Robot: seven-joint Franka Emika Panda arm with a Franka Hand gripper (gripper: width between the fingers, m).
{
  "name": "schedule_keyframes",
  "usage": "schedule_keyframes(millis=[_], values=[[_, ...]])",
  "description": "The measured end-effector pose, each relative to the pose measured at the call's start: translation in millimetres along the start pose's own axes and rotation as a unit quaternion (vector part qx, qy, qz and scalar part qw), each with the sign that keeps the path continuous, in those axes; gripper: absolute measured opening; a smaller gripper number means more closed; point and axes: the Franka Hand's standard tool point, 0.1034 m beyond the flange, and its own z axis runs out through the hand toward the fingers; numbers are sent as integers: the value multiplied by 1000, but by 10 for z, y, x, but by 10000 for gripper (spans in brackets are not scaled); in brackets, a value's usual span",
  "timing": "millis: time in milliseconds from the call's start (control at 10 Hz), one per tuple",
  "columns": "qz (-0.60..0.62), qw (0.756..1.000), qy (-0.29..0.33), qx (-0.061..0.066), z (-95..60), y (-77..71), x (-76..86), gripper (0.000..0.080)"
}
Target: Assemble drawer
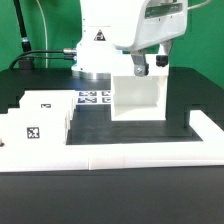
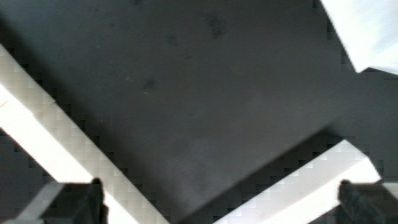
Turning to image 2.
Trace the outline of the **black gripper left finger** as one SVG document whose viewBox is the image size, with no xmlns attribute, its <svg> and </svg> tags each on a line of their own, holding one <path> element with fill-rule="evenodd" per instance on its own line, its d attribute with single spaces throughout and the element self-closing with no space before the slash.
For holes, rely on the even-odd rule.
<svg viewBox="0 0 398 224">
<path fill-rule="evenodd" d="M 18 224 L 109 224 L 103 183 L 50 182 L 18 217 Z"/>
</svg>

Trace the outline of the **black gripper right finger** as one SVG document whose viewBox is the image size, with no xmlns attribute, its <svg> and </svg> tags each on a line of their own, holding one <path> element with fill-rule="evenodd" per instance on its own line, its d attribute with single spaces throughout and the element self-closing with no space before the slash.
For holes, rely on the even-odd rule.
<svg viewBox="0 0 398 224">
<path fill-rule="evenodd" d="M 343 180 L 338 201 L 352 224 L 398 224 L 398 182 Z"/>
</svg>

